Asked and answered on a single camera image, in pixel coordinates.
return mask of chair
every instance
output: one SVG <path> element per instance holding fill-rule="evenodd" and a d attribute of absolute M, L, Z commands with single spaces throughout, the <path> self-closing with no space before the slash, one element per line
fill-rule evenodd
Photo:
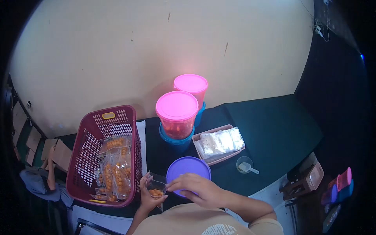
<path fill-rule="evenodd" d="M 324 177 L 324 171 L 319 162 L 305 170 L 297 179 L 290 181 L 279 191 L 284 194 L 283 200 L 307 194 L 316 190 Z"/>

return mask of gray cloth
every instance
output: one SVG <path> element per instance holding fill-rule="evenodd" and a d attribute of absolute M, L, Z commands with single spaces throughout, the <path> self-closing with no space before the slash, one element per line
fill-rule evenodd
<path fill-rule="evenodd" d="M 25 170 L 20 172 L 20 177 L 26 185 L 26 189 L 32 194 L 48 200 L 57 202 L 61 200 L 66 206 L 71 206 L 73 204 L 73 198 L 71 198 L 65 184 L 60 181 L 55 181 L 55 190 L 50 190 L 48 185 L 46 185 L 48 178 L 48 171 L 38 168 L 26 166 Z"/>

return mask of beige t-shirt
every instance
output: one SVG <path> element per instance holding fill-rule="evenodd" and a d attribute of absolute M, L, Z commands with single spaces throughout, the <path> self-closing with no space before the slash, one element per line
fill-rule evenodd
<path fill-rule="evenodd" d="M 283 228 L 273 219 L 257 220 L 247 228 L 221 209 L 206 209 L 190 203 L 146 218 L 134 232 L 134 235 L 145 234 L 283 235 Z"/>

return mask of blue container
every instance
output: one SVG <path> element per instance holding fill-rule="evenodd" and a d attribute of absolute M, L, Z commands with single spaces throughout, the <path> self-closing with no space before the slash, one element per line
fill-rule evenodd
<path fill-rule="evenodd" d="M 353 190 L 354 190 L 354 180 L 352 179 L 350 185 L 344 187 L 343 189 L 341 189 L 341 191 L 339 191 L 337 200 L 335 202 L 341 202 L 345 200 L 346 198 L 350 197 Z"/>
<path fill-rule="evenodd" d="M 193 126 L 193 129 L 192 129 L 192 133 L 185 139 L 171 139 L 170 137 L 168 137 L 162 127 L 162 123 L 159 123 L 159 135 L 161 136 L 161 138 L 166 141 L 168 144 L 171 145 L 171 147 L 178 153 L 183 153 L 185 152 L 191 141 L 192 141 L 192 136 L 194 134 L 194 126 Z"/>
<path fill-rule="evenodd" d="M 202 104 L 202 108 L 196 114 L 196 118 L 194 119 L 194 126 L 200 125 L 202 112 L 205 110 L 205 107 L 206 107 L 206 104 L 205 104 L 205 101 L 204 101 L 204 103 Z"/>

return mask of plastic scoop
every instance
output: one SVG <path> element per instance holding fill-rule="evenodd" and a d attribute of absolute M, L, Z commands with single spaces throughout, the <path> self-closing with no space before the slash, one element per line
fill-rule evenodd
<path fill-rule="evenodd" d="M 247 171 L 252 171 L 253 173 L 260 173 L 258 170 L 252 168 L 251 164 L 247 163 L 247 162 L 242 162 L 238 168 L 244 172 L 247 172 Z"/>

